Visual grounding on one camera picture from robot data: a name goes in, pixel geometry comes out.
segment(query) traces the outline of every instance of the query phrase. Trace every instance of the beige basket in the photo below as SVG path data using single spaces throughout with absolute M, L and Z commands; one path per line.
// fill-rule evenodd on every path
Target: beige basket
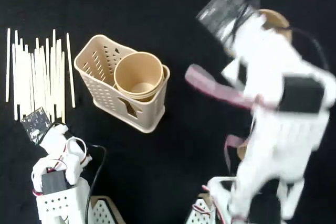
M 164 81 L 149 102 L 126 97 L 116 89 L 113 73 L 119 60 L 136 52 L 104 35 L 90 39 L 75 58 L 75 68 L 88 87 L 94 104 L 144 133 L 152 132 L 165 112 L 164 99 L 169 68 L 163 65 Z

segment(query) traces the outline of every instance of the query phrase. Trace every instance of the white 3d-printed part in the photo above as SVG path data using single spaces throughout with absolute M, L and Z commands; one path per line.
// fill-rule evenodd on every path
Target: white 3d-printed part
M 198 199 L 195 205 L 204 211 L 210 211 L 203 199 Z M 210 212 L 209 214 L 201 214 L 192 209 L 185 224 L 215 224 L 215 211 Z
M 95 224 L 117 224 L 104 200 L 98 200 L 93 208 L 93 221 Z

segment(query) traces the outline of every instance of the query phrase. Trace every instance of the black table surface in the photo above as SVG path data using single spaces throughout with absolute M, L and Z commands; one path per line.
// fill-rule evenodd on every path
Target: black table surface
M 67 123 L 74 135 L 109 151 L 94 194 L 107 195 L 127 223 L 183 223 L 201 185 L 228 175 L 223 156 L 227 134 L 247 136 L 248 112 L 207 98 L 184 81 L 192 63 L 219 81 L 227 56 L 195 20 L 209 0 L 0 0 L 0 216 L 1 223 L 38 223 L 30 173 L 45 156 L 21 124 L 13 119 L 13 96 L 5 103 L 6 29 L 18 29 L 25 42 L 51 38 L 52 29 L 70 33 L 73 57 L 96 34 L 157 55 L 171 70 L 166 114 L 157 129 L 143 134 L 99 110 L 74 71 L 77 107 L 67 92 Z M 336 73 L 335 0 L 261 0 L 262 8 L 282 13 L 290 23 L 313 33 Z M 294 36 L 305 59 L 319 65 L 311 43 Z M 335 108 L 319 150 L 312 154 L 306 184 L 290 223 L 332 223 L 336 218 Z M 85 171 L 92 175 L 101 161 L 98 151 Z

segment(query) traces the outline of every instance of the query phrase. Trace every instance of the black cable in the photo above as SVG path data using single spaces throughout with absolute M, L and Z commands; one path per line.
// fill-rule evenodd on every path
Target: black cable
M 328 60 L 326 58 L 326 55 L 324 54 L 324 51 L 323 51 L 323 48 L 321 46 L 321 44 L 319 43 L 319 41 L 316 39 L 316 37 L 314 37 L 311 33 L 307 32 L 307 31 L 304 31 L 300 28 L 296 28 L 296 27 L 291 27 L 291 26 L 288 26 L 288 27 L 277 27 L 277 26 L 271 26 L 272 28 L 274 28 L 275 30 L 290 30 L 290 31 L 294 31 L 298 34 L 301 34 L 303 36 L 305 36 L 306 38 L 308 38 L 312 43 L 313 45 L 315 46 L 315 49 L 320 57 L 320 60 L 321 60 L 321 65 L 322 65 L 322 68 L 325 70 L 325 71 L 328 71 L 330 72 L 330 68 L 329 68 L 329 64 L 328 64 Z
M 243 9 L 241 10 L 241 12 L 238 14 L 238 17 L 235 20 L 235 23 L 234 23 L 232 31 L 231 31 L 231 34 L 232 34 L 231 46 L 233 45 L 233 43 L 236 40 L 236 35 L 237 35 L 238 28 L 241 26 L 241 19 L 242 19 L 243 15 L 245 14 L 247 8 L 248 8 L 248 5 L 246 4 L 243 7 Z
M 56 125 L 59 125 L 59 124 L 66 125 L 66 124 L 64 124 L 64 123 L 54 121 L 54 122 L 48 127 L 48 129 L 43 133 L 42 137 L 41 137 L 41 138 L 38 138 L 38 139 L 36 140 L 35 145 L 39 145 L 40 143 L 42 143 L 43 139 L 45 138 L 45 136 L 47 135 L 47 133 L 50 131 L 50 129 L 53 128 L 53 127 L 56 126 Z
M 101 169 L 103 168 L 103 165 L 104 165 L 104 163 L 106 161 L 106 156 L 107 156 L 107 149 L 104 146 L 93 145 L 93 144 L 88 144 L 88 143 L 87 143 L 87 145 L 89 145 L 91 147 L 103 149 L 104 150 L 104 155 L 103 155 L 103 159 L 102 159 L 102 161 L 100 163 L 100 166 L 98 167 L 98 169 L 96 171 L 95 178 L 93 179 L 93 182 L 92 182 L 90 190 L 89 190 L 89 195 L 88 195 L 88 199 L 86 201 L 86 207 L 85 207 L 85 224 L 89 224 L 89 222 L 88 222 L 88 214 L 89 214 L 90 198 L 91 198 L 94 186 L 95 186 L 95 184 L 97 182 L 98 176 L 99 176 L 99 174 L 101 172 Z

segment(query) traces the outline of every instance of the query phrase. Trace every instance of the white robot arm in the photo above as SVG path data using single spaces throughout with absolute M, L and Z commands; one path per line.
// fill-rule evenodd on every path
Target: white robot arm
M 191 66 L 186 73 L 190 84 L 251 109 L 255 120 L 231 189 L 222 186 L 223 181 L 233 180 L 227 177 L 214 177 L 206 186 L 226 224 L 248 222 L 253 197 L 273 178 L 280 180 L 281 218 L 292 218 L 303 190 L 306 165 L 320 145 L 329 108 L 336 99 L 334 75 L 304 61 L 274 29 L 265 30 L 266 18 L 252 8 L 237 12 L 243 3 L 212 0 L 198 17 L 235 58 L 222 75 L 236 90 L 217 83 L 200 67 Z M 293 184 L 289 191 L 288 183 Z

